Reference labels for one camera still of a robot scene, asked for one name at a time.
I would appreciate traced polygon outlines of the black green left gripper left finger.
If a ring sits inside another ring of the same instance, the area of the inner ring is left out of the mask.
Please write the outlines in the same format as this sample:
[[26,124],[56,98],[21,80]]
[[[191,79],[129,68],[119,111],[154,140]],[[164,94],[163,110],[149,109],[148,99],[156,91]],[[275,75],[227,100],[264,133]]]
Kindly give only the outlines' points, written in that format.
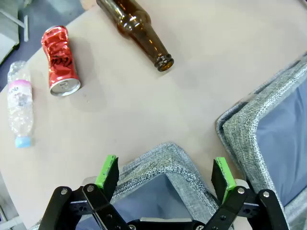
[[127,230],[128,224],[110,203],[119,179],[118,157],[108,155],[94,183],[72,190],[57,187],[40,230],[74,230],[82,216],[92,215],[101,230]]

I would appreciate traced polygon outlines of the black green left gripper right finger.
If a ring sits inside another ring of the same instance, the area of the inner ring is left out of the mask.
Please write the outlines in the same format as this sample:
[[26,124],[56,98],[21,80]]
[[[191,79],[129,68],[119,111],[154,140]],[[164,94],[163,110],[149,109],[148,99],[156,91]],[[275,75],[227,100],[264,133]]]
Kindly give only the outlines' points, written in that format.
[[205,230],[228,230],[237,217],[245,217],[253,230],[289,229],[275,192],[237,185],[224,157],[213,160],[211,182],[221,205]]

